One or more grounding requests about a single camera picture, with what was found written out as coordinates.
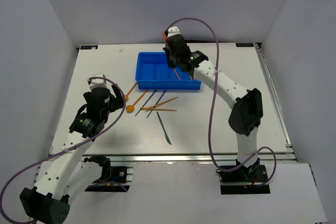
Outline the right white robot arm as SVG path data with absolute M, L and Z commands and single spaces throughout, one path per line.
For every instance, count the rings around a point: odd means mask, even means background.
M 215 69 L 209 58 L 200 51 L 192 52 L 179 30 L 163 33 L 166 58 L 170 68 L 179 68 L 201 81 L 219 95 L 231 109 L 229 126 L 237 136 L 236 165 L 238 177 L 247 182 L 256 175 L 260 165 L 257 154 L 257 132 L 263 117 L 261 92 L 237 84 Z

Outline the orange spoon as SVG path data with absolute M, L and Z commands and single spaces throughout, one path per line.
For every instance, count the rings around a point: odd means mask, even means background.
M 137 82 L 130 88 L 130 90 L 124 95 L 124 99 L 127 102 L 129 100 L 129 95 L 134 90 L 134 88 L 137 86 Z
M 135 106 L 137 105 L 137 103 L 146 95 L 146 93 L 147 93 L 148 91 L 147 90 L 145 90 L 135 101 L 134 101 L 134 103 L 133 104 L 131 104 L 131 105 L 127 105 L 126 106 L 126 112 L 127 113 L 132 113 L 134 110 L 135 110 Z

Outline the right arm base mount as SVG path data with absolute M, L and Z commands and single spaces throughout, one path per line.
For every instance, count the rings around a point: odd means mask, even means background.
M 264 165 L 260 165 L 248 178 L 242 170 L 236 170 L 231 173 L 223 173 L 216 170 L 220 181 L 220 192 L 222 195 L 259 195 L 270 194 L 267 181 L 268 175 Z

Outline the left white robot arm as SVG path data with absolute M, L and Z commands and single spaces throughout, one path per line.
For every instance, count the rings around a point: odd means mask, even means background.
M 108 121 L 109 114 L 123 108 L 124 99 L 117 85 L 91 81 L 84 93 L 85 104 L 78 110 L 64 143 L 64 154 L 55 158 L 33 188 L 24 188 L 20 200 L 27 216 L 43 223 L 63 223 L 71 203 L 90 184 L 110 178 L 110 159 L 102 155 L 85 158 L 77 173 L 77 164 Z

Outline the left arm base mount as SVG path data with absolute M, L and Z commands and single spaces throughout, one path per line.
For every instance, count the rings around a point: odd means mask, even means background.
M 133 168 L 111 165 L 109 158 L 102 155 L 86 157 L 84 163 L 94 162 L 101 167 L 101 176 L 95 180 L 86 191 L 88 192 L 122 192 L 126 193 L 130 187 Z

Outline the dark blue plastic knife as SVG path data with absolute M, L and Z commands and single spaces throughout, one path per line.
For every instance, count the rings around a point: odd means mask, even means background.
M 157 112 L 156 114 L 157 114 L 157 118 L 158 118 L 158 120 L 159 120 L 159 122 L 160 122 L 160 125 L 161 125 L 161 127 L 162 127 L 162 130 L 163 130 L 163 132 L 164 132 L 164 136 L 165 136 L 165 139 L 166 139 L 167 143 L 168 143 L 169 145 L 172 145 L 172 143 L 171 143 L 171 141 L 170 141 L 170 138 L 169 138 L 169 136 L 168 136 L 168 134 L 167 134 L 167 132 L 166 132 L 166 129 L 165 129 L 165 127 L 164 127 L 163 121 L 162 121 L 162 119 L 161 119 L 161 117 L 160 117 L 160 114 L 159 114 L 158 112 Z

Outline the red-orange plastic knife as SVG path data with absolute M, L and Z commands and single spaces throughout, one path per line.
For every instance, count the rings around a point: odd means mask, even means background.
M 166 44 L 166 39 L 167 39 L 167 35 L 166 35 L 166 32 L 163 31 L 162 32 L 162 35 L 163 35 L 163 40 L 164 40 L 164 43 Z M 181 80 L 179 74 L 177 73 L 177 71 L 175 70 L 175 68 L 172 67 L 172 70 L 174 71 L 176 77 L 178 78 L 178 80 Z

